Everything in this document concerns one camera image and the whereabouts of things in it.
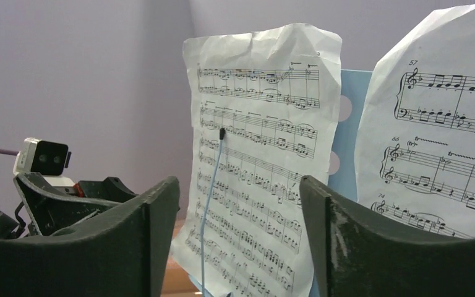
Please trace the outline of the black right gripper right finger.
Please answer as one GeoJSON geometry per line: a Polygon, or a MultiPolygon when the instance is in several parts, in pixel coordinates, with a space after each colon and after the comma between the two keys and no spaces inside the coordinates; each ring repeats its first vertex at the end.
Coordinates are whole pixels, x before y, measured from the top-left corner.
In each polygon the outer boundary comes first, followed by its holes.
{"type": "Polygon", "coordinates": [[[475,239],[398,223],[312,176],[299,192],[320,296],[475,296],[475,239]]]}

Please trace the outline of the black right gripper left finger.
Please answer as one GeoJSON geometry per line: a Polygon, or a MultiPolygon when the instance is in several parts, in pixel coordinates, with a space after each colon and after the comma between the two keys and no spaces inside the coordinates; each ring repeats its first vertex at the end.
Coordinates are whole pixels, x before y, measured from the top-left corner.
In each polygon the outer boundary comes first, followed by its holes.
{"type": "Polygon", "coordinates": [[[53,235],[0,239],[0,296],[159,296],[179,197],[169,176],[53,235]]]}

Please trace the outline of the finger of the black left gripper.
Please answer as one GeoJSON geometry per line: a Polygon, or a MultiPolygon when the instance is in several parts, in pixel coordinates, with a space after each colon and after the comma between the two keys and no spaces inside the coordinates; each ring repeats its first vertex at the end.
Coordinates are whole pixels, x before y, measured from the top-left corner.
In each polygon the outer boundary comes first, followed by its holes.
{"type": "Polygon", "coordinates": [[[102,181],[79,181],[77,193],[79,197],[98,198],[120,203],[137,196],[117,177],[107,177],[102,181]]]}
{"type": "Polygon", "coordinates": [[[30,216],[31,222],[27,225],[30,236],[49,236],[120,204],[79,197],[77,183],[52,186],[39,173],[21,173],[14,178],[14,184],[30,216]]]}

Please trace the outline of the sheet music page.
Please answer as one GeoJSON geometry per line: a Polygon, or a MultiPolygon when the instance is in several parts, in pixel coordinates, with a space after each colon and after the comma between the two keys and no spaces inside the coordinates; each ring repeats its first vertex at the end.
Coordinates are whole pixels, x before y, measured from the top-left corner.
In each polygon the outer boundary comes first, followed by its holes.
{"type": "Polygon", "coordinates": [[[475,4],[432,11],[376,64],[354,166],[361,205],[475,238],[475,4]]]}
{"type": "Polygon", "coordinates": [[[302,23],[184,42],[193,165],[171,254],[207,295],[309,295],[299,184],[328,180],[341,46],[302,23]]]}

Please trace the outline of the light blue music stand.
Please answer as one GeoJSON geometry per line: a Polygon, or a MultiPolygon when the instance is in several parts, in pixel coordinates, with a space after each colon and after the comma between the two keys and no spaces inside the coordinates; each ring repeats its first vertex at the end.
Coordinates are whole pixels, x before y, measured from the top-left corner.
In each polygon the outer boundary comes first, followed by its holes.
{"type": "Polygon", "coordinates": [[[351,102],[352,108],[350,115],[340,121],[336,129],[332,151],[338,155],[340,166],[336,173],[330,173],[328,185],[353,201],[357,201],[354,148],[371,75],[371,71],[341,71],[341,96],[351,102]]]}

